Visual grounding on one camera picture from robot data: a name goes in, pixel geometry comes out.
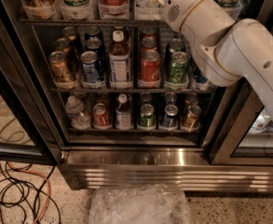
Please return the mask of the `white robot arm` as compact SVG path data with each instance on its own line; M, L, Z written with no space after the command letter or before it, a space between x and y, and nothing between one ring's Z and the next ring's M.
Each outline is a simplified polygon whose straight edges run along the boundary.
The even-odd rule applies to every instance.
M246 78L273 121L273 36L259 21L235 21L214 0L150 0L169 27L189 42L192 58L212 84Z

